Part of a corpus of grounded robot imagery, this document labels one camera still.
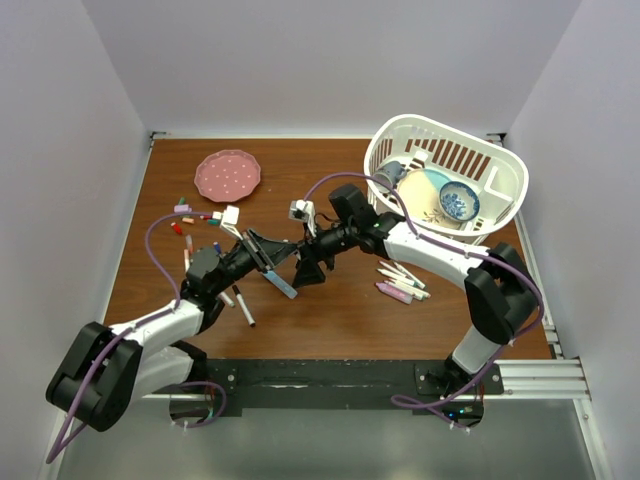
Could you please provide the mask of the light blue highlighter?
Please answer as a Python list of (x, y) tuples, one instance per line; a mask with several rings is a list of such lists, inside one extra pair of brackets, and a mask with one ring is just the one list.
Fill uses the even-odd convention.
[(263, 277), (281, 291), (287, 298), (294, 299), (298, 292), (274, 270), (269, 270), (263, 274)]

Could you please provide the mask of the peach cap acrylic marker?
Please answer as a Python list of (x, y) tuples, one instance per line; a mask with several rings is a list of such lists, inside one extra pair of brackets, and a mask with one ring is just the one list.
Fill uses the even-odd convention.
[(402, 273), (396, 273), (396, 277), (400, 282), (403, 282), (407, 285), (410, 285), (414, 288), (418, 288), (418, 289), (424, 289), (425, 285), (421, 282), (419, 282), (418, 280), (415, 280), (413, 278), (410, 278)]

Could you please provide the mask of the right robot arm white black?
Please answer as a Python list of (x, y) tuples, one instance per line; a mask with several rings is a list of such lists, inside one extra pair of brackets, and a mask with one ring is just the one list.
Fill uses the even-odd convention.
[(458, 286), (472, 325), (445, 360), (442, 379), (456, 392), (469, 392), (480, 382), (481, 370), (540, 307), (540, 291), (517, 251), (505, 243), (487, 249), (420, 233), (402, 215), (377, 213), (353, 184), (334, 190), (329, 201), (338, 220), (327, 230), (309, 229), (299, 243), (293, 286), (323, 283), (336, 255), (352, 248), (417, 266)]

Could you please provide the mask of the purple pink highlighter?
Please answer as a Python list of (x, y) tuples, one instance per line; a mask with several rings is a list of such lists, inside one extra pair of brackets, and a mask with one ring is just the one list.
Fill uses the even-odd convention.
[(387, 282), (376, 282), (376, 288), (383, 293), (403, 304), (409, 305), (412, 303), (413, 296), (401, 289), (398, 289), (394, 285)]

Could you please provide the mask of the purple highlighter cap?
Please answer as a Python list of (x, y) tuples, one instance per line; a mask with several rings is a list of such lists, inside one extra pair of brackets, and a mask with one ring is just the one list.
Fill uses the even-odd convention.
[(191, 212), (192, 208), (189, 204), (184, 203), (175, 205), (173, 211), (175, 213), (185, 214)]

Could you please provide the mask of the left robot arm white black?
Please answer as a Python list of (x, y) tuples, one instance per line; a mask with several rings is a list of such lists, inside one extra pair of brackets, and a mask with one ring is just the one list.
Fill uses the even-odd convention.
[(108, 430), (134, 399), (145, 360), (211, 327), (224, 309), (222, 292), (297, 250), (294, 242), (249, 229), (226, 253), (213, 246), (194, 251), (178, 299), (123, 324), (90, 322), (81, 328), (46, 389), (46, 401), (96, 431)]

